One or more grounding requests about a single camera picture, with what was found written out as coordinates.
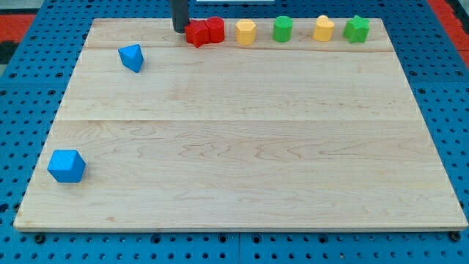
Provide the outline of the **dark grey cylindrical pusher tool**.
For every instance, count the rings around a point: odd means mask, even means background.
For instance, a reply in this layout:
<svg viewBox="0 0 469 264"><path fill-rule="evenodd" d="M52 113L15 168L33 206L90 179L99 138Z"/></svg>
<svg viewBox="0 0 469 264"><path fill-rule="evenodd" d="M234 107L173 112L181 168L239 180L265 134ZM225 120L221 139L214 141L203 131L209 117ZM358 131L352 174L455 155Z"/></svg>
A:
<svg viewBox="0 0 469 264"><path fill-rule="evenodd" d="M188 0L169 0L173 29L184 34L185 27L190 23Z"/></svg>

